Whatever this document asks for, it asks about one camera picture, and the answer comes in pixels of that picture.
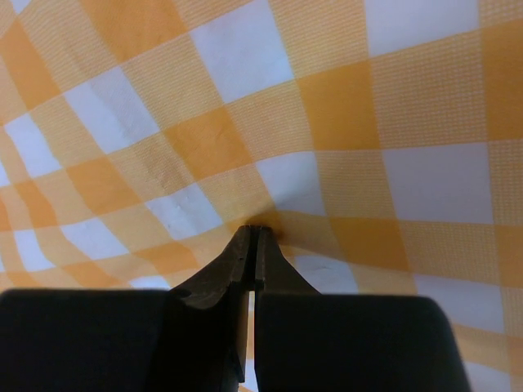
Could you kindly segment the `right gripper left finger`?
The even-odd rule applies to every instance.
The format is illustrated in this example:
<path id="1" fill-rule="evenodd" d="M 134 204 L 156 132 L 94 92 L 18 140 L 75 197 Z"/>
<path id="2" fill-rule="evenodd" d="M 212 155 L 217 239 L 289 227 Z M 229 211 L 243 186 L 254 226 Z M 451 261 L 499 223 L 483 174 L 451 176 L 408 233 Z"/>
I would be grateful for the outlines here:
<path id="1" fill-rule="evenodd" d="M 252 230 L 167 289 L 11 289 L 4 391 L 235 391 L 245 378 Z"/>

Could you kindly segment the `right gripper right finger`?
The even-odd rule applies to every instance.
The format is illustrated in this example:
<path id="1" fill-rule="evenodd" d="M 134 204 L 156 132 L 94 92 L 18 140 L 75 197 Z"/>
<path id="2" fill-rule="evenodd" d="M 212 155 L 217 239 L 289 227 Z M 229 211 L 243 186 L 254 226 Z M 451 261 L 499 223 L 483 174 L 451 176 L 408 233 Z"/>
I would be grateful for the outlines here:
<path id="1" fill-rule="evenodd" d="M 468 391 L 449 320 L 422 296 L 322 294 L 257 231 L 254 367 L 261 391 Z"/>

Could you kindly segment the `yellow white checkered cloth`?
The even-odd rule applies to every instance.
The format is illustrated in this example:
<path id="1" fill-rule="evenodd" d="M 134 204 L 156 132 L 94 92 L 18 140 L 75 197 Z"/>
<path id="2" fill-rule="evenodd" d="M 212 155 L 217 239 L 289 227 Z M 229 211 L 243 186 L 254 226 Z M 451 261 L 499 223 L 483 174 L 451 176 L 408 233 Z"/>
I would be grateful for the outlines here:
<path id="1" fill-rule="evenodd" d="M 521 390 L 521 2 L 2 2 L 2 289 L 174 287 L 245 224 Z"/>

